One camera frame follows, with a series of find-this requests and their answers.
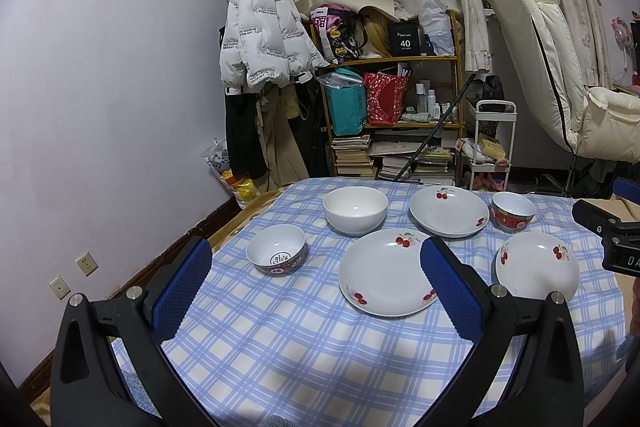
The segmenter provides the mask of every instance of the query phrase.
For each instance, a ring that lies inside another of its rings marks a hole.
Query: red bag
[[[408,84],[408,76],[396,76],[381,71],[364,74],[367,120],[370,124],[393,125],[400,120]]]

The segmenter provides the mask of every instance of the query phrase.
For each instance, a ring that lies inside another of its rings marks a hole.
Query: wall socket
[[[95,269],[97,269],[98,264],[94,261],[94,258],[91,257],[89,252],[84,252],[84,254],[76,260],[76,264],[82,270],[87,277],[89,277]]]
[[[62,279],[62,277],[56,277],[49,283],[49,287],[51,291],[56,294],[56,297],[62,301],[69,292],[69,286],[66,285],[66,282]]]

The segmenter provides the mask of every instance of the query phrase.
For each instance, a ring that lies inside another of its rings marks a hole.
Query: table
[[[162,344],[223,426],[253,426],[271,414],[300,426],[412,426],[465,358],[471,344],[459,338],[439,301],[409,317],[380,319],[353,308],[340,293],[338,264],[356,238],[328,226],[322,197],[353,184],[386,193],[383,228],[418,229],[408,209],[419,185],[348,178],[291,185],[214,255],[178,333]],[[490,202],[491,194],[479,196]],[[622,293],[600,266],[600,239],[574,223],[573,200],[529,198],[537,214],[527,230],[562,238],[580,264],[569,308],[588,391],[615,366],[625,333]],[[305,230],[308,258],[291,275],[274,278],[254,269],[244,248],[255,233],[278,223]],[[490,223],[473,237],[446,241],[490,283],[495,252],[509,236]],[[479,412],[498,400],[521,341],[511,343]],[[114,352],[123,370],[133,371],[120,341]]]

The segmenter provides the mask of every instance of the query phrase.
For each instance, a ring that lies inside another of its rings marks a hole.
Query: white puffer jacket
[[[328,66],[306,34],[293,0],[229,0],[220,71],[227,94],[286,86]]]

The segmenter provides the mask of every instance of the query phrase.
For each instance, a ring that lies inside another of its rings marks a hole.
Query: plate
[[[542,232],[508,238],[495,257],[495,273],[511,295],[527,299],[545,299],[559,291],[569,302],[580,281],[580,267],[569,246]]]
[[[409,203],[412,216],[435,235],[458,239],[484,229],[489,208],[474,193],[458,187],[425,187]]]
[[[417,230],[385,229],[353,243],[338,268],[338,283],[356,308],[378,317],[404,317],[436,300],[420,267],[429,236]]]

